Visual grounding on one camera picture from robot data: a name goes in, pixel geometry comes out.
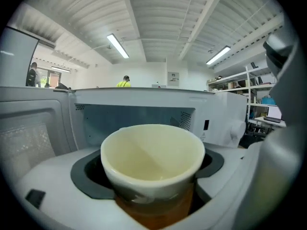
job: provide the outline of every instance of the white machine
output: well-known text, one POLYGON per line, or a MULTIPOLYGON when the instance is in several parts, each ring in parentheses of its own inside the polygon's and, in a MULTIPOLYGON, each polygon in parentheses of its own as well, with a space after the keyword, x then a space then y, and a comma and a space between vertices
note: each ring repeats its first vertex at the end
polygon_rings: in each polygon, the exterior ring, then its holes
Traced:
MULTIPOLYGON (((144 230, 115 203, 114 192, 99 168, 97 151, 121 127, 174 125, 205 143, 209 162, 196 173, 202 207, 165 229, 253 227, 286 194, 303 160, 305 130, 297 117, 303 107, 293 107, 294 112, 288 107, 291 100, 284 99, 289 82, 304 83, 297 79, 303 75, 293 73, 300 67, 294 56, 306 62, 299 58, 299 42, 292 45, 286 55, 289 58, 279 57, 283 54, 277 53, 280 48, 272 42, 266 45, 274 52, 268 52, 268 64, 279 80, 271 95, 287 128, 272 132, 249 149, 237 148, 246 118, 246 98, 241 95, 154 88, 68 92, 1 87, 2 171, 24 208, 46 229, 144 230), (94 174, 99 169, 102 177, 97 178, 94 174)), ((303 87, 298 89, 306 94, 303 87)))

